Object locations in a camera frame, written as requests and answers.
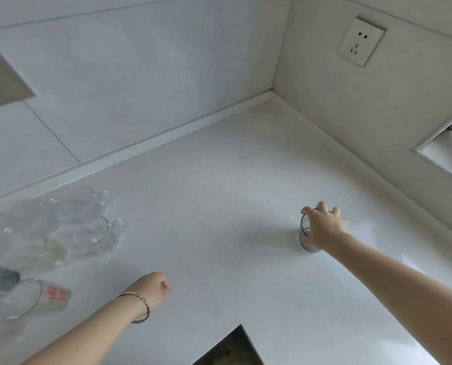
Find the person's left hand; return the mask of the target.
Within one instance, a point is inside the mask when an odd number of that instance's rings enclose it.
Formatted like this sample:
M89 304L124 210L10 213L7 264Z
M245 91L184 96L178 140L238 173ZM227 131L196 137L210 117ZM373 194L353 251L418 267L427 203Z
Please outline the person's left hand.
M154 311L168 299L168 297L160 297L158 292L160 277L167 278L162 272L151 272L140 277L123 291L124 294L138 294L139 297L143 297L147 301L147 308L142 309L140 315Z

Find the person's right hand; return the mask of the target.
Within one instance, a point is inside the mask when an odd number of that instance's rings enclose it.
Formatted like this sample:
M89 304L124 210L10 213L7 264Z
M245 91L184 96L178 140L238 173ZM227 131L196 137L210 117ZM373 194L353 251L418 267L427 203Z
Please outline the person's right hand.
M309 216L310 234L305 245L326 251L333 242L349 235L348 222L341 217L335 217L325 202L319 202L314 212Z

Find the small clear drinking glass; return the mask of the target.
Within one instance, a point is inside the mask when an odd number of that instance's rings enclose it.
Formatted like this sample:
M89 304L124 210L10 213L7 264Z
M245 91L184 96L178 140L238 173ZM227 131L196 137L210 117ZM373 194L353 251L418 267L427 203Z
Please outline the small clear drinking glass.
M321 250L317 249L313 246L310 245L305 245L304 242L306 241L308 235L310 234L311 228L310 228L310 220L308 218L308 216L306 214L302 214L302 218L300 221L300 227L299 227L299 232L298 232L298 243L300 245L300 247L305 250L308 251L310 253L318 253Z

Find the person's right forearm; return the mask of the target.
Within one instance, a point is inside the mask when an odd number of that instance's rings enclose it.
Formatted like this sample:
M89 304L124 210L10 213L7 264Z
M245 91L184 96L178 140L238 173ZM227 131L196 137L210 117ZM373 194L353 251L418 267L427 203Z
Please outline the person's right forearm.
M452 365L452 288L363 244L330 235L323 249L353 274L440 365Z

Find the person's left forearm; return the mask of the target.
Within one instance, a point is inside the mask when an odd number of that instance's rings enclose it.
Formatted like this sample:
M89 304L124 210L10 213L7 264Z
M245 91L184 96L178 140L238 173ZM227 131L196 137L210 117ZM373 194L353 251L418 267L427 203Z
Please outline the person's left forearm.
M121 294L20 365L99 365L126 327L145 320L147 301Z

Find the clear glass with red print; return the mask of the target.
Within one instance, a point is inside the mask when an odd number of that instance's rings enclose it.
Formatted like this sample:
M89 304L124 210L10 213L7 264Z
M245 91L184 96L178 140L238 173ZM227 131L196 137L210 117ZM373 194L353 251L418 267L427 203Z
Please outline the clear glass with red print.
M72 290L46 280L28 278L19 282L5 297L9 319L62 312L72 298Z

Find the white wall socket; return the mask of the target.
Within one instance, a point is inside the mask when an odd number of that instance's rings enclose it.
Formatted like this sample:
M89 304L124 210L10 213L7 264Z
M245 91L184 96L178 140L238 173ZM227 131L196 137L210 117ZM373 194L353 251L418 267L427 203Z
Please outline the white wall socket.
M386 29L355 17L338 47L338 54L358 67L365 67Z

